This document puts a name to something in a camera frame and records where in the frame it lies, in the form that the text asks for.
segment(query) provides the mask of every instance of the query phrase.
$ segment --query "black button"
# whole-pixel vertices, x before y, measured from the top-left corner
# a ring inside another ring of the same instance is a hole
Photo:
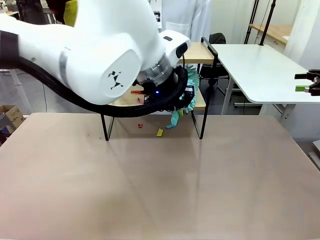
[[[180,59],[187,50],[188,45],[186,43],[181,44],[175,51],[177,58]]]
[[[172,38],[171,38],[171,37],[168,37],[168,36],[165,36],[163,39],[168,40],[169,42],[172,41]]]

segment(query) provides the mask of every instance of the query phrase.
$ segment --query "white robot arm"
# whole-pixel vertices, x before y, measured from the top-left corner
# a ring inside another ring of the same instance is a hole
[[[78,0],[74,27],[1,15],[0,31],[18,35],[20,57],[95,105],[113,103],[136,79],[155,87],[177,81],[173,68],[190,47],[178,32],[158,32],[147,0]]]

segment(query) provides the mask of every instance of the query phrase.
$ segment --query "pink object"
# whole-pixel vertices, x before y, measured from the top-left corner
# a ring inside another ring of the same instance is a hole
[[[138,103],[140,103],[140,104],[144,104],[145,102],[143,101],[143,100],[141,100],[139,97],[137,98],[137,100],[138,100]]]

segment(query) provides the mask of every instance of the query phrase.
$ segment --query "black pole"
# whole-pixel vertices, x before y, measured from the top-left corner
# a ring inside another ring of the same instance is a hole
[[[267,35],[267,32],[268,32],[268,28],[269,28],[269,25],[270,25],[270,22],[271,22],[271,18],[272,18],[272,15],[274,13],[274,10],[275,10],[275,7],[276,7],[276,1],[277,0],[273,0],[272,4],[271,4],[271,9],[270,9],[270,13],[269,13],[269,17],[268,17],[268,20],[266,21],[266,24],[265,24],[265,28],[264,28],[264,32],[263,32],[263,35],[262,35],[262,38],[261,38],[261,42],[260,42],[260,46],[263,46],[264,45],[264,42],[265,42],[265,38],[266,38],[266,35]]]
[[[249,23],[249,26],[248,26],[248,30],[246,31],[244,44],[247,44],[248,41],[249,41],[249,37],[250,37],[250,34],[251,34],[251,29],[252,29],[250,24],[253,24],[254,21],[255,21],[257,9],[258,9],[258,4],[259,4],[259,0],[255,0],[254,1],[254,5],[253,5],[253,9],[252,9],[252,13],[251,13],[251,18],[250,18],[250,23]]]

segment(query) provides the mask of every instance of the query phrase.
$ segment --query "robot logo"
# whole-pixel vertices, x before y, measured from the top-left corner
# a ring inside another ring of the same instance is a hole
[[[118,79],[118,77],[119,77],[120,74],[121,74],[121,72],[119,72],[118,74],[116,74],[115,71],[112,71],[112,73],[109,74],[108,78],[110,78],[110,77],[112,76],[113,79],[114,79],[114,86],[111,87],[111,90],[114,89],[115,87],[119,86],[119,85],[120,85],[121,87],[123,87],[123,85],[122,85],[121,83],[117,82],[117,79]]]

